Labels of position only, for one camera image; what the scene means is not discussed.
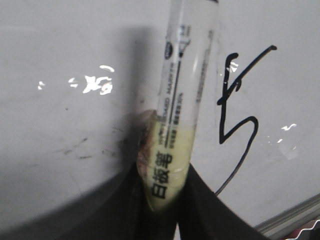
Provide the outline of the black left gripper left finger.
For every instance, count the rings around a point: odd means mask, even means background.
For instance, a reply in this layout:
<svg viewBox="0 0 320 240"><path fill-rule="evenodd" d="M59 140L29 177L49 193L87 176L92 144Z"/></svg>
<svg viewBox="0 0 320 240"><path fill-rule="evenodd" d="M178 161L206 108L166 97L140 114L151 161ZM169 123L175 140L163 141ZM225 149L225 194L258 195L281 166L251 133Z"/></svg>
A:
<svg viewBox="0 0 320 240"><path fill-rule="evenodd" d="M136 164L79 200L1 233L2 240L144 240Z"/></svg>

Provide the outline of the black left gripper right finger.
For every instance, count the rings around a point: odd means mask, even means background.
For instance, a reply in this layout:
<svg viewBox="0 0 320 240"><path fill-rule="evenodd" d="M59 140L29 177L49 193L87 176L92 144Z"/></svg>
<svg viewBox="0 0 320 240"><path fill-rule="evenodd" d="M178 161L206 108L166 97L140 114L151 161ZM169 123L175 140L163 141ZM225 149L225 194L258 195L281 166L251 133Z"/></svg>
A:
<svg viewBox="0 0 320 240"><path fill-rule="evenodd" d="M190 165L179 202L182 240L267 240L232 212Z"/></svg>

